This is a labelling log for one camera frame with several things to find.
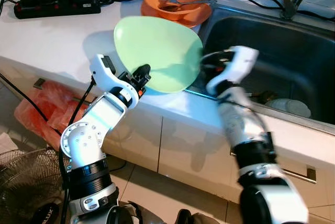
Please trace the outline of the white bowl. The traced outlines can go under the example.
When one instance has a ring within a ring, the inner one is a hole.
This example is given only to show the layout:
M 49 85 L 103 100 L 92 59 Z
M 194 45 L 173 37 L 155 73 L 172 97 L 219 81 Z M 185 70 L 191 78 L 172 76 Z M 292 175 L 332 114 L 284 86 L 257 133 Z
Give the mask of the white bowl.
M 289 114 L 311 117 L 311 109 L 309 109 L 308 105 L 304 104 L 304 102 L 301 102 L 301 100 L 279 98 L 269 100 L 265 105 Z

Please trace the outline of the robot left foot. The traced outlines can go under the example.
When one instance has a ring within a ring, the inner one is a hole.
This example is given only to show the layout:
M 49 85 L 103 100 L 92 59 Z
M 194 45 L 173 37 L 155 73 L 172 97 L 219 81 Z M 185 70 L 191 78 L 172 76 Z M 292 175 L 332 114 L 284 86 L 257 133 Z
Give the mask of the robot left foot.
M 104 224 L 143 224 L 141 207 L 132 201 L 122 206 L 112 206 Z

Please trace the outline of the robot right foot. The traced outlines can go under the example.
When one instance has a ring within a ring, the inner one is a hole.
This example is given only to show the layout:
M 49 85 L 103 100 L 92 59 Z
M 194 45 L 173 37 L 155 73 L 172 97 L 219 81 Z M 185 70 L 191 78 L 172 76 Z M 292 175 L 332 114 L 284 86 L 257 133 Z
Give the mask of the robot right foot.
M 197 212 L 196 214 L 191 214 L 187 209 L 181 209 L 178 212 L 175 224 L 220 224 L 213 217 L 201 214 Z

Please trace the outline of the orange plate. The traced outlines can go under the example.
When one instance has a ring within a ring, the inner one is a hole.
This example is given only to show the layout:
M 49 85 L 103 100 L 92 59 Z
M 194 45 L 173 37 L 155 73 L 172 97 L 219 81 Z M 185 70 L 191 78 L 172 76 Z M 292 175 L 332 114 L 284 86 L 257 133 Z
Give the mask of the orange plate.
M 212 12 L 211 7 L 205 6 L 204 8 L 202 8 L 202 11 L 196 11 L 195 13 L 186 14 L 186 16 L 184 16 L 183 18 L 179 20 L 174 20 L 174 22 L 186 26 L 188 28 L 194 28 L 195 26 L 201 25 L 201 23 L 208 20 L 208 18 L 211 15 L 211 12 Z M 140 14 L 142 16 L 163 18 L 155 9 L 151 8 L 150 6 L 144 3 L 141 4 Z

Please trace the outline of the white kitchen cabinet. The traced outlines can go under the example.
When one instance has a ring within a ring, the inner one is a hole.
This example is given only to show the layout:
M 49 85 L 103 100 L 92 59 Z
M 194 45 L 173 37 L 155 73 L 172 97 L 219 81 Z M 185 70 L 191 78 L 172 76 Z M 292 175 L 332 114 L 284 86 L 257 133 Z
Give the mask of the white kitchen cabinet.
M 259 113 L 270 128 L 277 156 L 317 171 L 317 184 L 288 176 L 309 209 L 335 204 L 332 131 L 317 131 Z M 124 116 L 103 144 L 105 153 L 232 201 L 239 200 L 237 164 L 222 135 L 220 117 L 204 122 L 170 117 L 138 105 Z

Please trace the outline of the stainless steel kitchen sink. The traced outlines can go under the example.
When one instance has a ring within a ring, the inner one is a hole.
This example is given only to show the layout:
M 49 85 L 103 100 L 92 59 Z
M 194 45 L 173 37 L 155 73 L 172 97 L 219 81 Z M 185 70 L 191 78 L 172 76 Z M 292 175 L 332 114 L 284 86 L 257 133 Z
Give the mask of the stainless steel kitchen sink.
M 332 30 L 236 8 L 216 8 L 198 35 L 205 53 L 232 46 L 259 51 L 253 70 L 241 82 L 246 93 L 276 92 L 278 99 L 301 100 L 311 109 L 311 117 L 301 117 L 253 102 L 259 113 L 303 126 L 334 125 Z

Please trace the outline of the red plastic bag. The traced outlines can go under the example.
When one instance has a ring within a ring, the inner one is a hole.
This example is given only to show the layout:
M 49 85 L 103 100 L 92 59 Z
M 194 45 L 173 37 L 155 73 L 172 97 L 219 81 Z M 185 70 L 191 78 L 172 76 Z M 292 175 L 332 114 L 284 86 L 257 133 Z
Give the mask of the red plastic bag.
M 89 83 L 82 98 L 76 100 L 77 94 L 67 86 L 46 81 L 43 90 L 33 89 L 24 95 L 14 111 L 15 119 L 57 150 L 62 131 L 83 116 L 88 107 L 83 102 L 93 87 L 94 82 Z

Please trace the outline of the light green plate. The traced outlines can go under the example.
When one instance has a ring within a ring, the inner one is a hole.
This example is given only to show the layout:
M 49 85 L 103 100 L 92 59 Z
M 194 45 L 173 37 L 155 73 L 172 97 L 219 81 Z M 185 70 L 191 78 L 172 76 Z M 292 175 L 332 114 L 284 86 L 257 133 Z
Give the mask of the light green plate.
M 114 27 L 114 44 L 128 71 L 151 67 L 154 92 L 182 92 L 198 78 L 203 42 L 191 28 L 151 16 L 124 17 Z

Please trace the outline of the black power strip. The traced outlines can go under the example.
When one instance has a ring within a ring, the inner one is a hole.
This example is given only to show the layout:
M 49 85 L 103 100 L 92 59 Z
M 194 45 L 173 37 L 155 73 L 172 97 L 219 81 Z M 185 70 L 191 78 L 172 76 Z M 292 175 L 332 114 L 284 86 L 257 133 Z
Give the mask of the black power strip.
M 19 0 L 14 6 L 18 19 L 86 15 L 101 13 L 99 0 Z

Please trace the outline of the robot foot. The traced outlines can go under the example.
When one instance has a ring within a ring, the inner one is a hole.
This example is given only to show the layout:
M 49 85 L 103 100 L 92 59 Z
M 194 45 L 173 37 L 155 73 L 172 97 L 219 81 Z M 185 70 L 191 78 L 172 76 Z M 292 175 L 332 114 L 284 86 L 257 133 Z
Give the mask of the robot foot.
M 104 224 L 143 224 L 141 207 L 132 201 L 122 206 L 112 206 Z
M 197 212 L 196 214 L 191 214 L 187 209 L 181 209 L 178 212 L 175 224 L 220 224 L 213 217 L 201 214 Z

